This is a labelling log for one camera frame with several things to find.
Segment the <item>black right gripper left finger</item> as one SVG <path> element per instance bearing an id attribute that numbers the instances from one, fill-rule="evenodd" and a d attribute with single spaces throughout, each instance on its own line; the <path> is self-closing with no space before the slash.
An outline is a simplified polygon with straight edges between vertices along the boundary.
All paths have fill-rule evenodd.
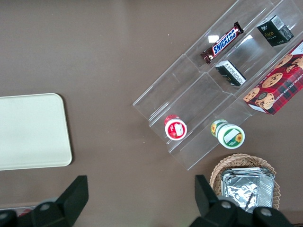
<path id="1" fill-rule="evenodd" d="M 79 175 L 56 199 L 39 204 L 20 217 L 14 210 L 0 212 L 2 227 L 72 227 L 89 199 L 88 179 Z"/>

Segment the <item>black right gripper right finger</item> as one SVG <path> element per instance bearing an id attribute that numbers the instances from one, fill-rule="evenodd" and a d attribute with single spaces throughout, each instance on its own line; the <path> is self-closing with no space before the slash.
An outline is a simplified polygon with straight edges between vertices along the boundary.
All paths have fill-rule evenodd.
<path id="1" fill-rule="evenodd" d="M 292 227 L 278 210 L 257 207 L 245 212 L 228 200 L 220 200 L 204 175 L 195 176 L 195 200 L 200 212 L 191 227 Z"/>

